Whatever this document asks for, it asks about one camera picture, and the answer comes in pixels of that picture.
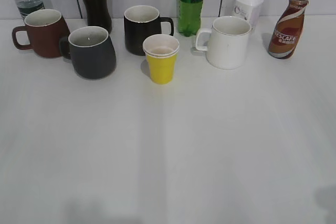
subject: mug rim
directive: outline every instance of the mug rim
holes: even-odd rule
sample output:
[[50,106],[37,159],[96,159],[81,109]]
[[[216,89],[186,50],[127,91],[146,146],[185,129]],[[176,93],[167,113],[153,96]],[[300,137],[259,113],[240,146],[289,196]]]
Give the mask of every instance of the mug rim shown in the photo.
[[[59,18],[58,18],[56,21],[54,21],[54,22],[52,22],[52,23],[50,23],[50,24],[48,24],[48,25],[34,26],[34,25],[29,24],[29,23],[26,21],[28,17],[31,17],[31,16],[33,16],[33,15],[36,14],[36,13],[41,13],[41,12],[50,11],[50,10],[53,11],[53,12],[57,12],[57,13],[59,14]],[[36,11],[34,11],[34,12],[32,12],[32,13],[29,13],[29,14],[25,17],[24,23],[25,23],[25,25],[27,25],[27,26],[31,26],[31,27],[46,27],[46,26],[51,26],[51,25],[53,25],[53,24],[59,22],[59,21],[61,20],[61,18],[62,18],[62,13],[61,13],[60,11],[58,11],[58,10],[55,10],[55,9],[42,9],[42,10],[36,10]]]
[[[215,22],[216,22],[216,21],[218,21],[218,20],[220,20],[220,19],[228,19],[228,18],[233,18],[233,19],[236,19],[236,20],[239,20],[239,21],[243,21],[245,24],[247,24],[247,25],[249,26],[249,30],[248,30],[247,32],[243,33],[243,34],[228,34],[228,33],[224,33],[224,32],[222,32],[222,31],[220,31],[219,29],[217,29],[217,28],[215,27]],[[242,19],[242,18],[239,18],[239,17],[235,17],[235,16],[222,16],[222,17],[218,17],[218,18],[216,18],[216,19],[213,21],[212,27],[213,27],[217,32],[219,32],[220,34],[224,34],[224,35],[227,35],[227,36],[233,36],[233,37],[243,36],[243,35],[249,34],[249,33],[251,32],[251,30],[252,30],[252,26],[251,26],[251,24],[250,24],[248,21],[246,21],[246,20],[244,20],[244,19]]]
[[[135,20],[131,20],[129,17],[127,17],[127,15],[126,15],[126,12],[127,12],[127,11],[129,11],[129,10],[131,10],[131,9],[133,9],[133,8],[136,8],[136,7],[144,7],[144,6],[145,6],[145,7],[150,7],[150,8],[152,8],[152,9],[156,10],[156,12],[157,12],[156,17],[153,18],[153,19],[151,19],[151,20],[141,21],[141,22],[139,22],[139,21],[135,21]],[[155,8],[154,6],[151,6],[151,5],[134,5],[134,6],[131,6],[131,7],[127,8],[127,9],[125,10],[125,12],[124,12],[124,17],[125,17],[128,21],[133,22],[133,23],[137,23],[137,24],[143,24],[143,23],[149,23],[149,22],[152,22],[152,21],[156,20],[159,16],[160,16],[159,9],[157,9],[157,8]]]
[[[70,37],[73,36],[75,33],[78,33],[80,30],[85,30],[85,29],[88,29],[88,28],[98,28],[100,30],[103,30],[105,32],[105,34],[106,34],[105,39],[103,41],[101,41],[101,42],[99,42],[97,44],[91,45],[91,46],[79,46],[79,45],[76,45],[76,44],[74,44],[74,43],[72,43],[70,41]],[[68,37],[68,41],[74,47],[89,48],[89,47],[95,47],[95,46],[98,46],[100,44],[103,44],[108,39],[108,37],[109,37],[109,32],[105,28],[103,28],[103,27],[100,27],[100,26],[85,26],[85,27],[78,28],[78,29],[74,30],[73,32],[71,32],[70,35],[69,35],[69,37]]]

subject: green soda bottle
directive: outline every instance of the green soda bottle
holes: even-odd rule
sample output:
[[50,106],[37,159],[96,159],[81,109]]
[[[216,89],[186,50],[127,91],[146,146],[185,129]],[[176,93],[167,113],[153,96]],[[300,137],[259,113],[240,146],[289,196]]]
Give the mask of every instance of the green soda bottle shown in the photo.
[[179,0],[178,32],[186,37],[196,35],[201,27],[203,0]]

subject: table surface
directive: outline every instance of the table surface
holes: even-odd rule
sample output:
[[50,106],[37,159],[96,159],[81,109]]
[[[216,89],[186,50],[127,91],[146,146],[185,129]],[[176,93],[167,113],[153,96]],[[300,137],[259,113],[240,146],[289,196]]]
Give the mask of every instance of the table surface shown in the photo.
[[288,60],[265,50],[276,21],[260,18],[230,71],[176,34],[160,86],[126,51],[122,19],[117,68],[96,81],[17,50],[22,21],[0,20],[1,223],[335,224],[336,16],[306,17]]

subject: gray mug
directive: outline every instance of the gray mug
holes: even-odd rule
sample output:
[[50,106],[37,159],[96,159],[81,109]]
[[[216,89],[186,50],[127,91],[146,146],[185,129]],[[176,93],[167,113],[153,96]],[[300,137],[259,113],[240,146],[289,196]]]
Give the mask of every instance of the gray mug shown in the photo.
[[87,79],[108,76],[116,68],[116,53],[106,29],[87,26],[59,41],[61,54],[71,59],[75,71]]

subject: yellow paper cup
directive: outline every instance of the yellow paper cup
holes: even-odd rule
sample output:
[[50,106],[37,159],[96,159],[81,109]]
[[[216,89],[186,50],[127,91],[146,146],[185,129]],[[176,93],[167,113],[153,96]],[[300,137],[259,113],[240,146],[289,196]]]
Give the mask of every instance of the yellow paper cup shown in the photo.
[[179,49],[179,41],[167,34],[155,34],[143,42],[153,82],[167,84],[173,79]]

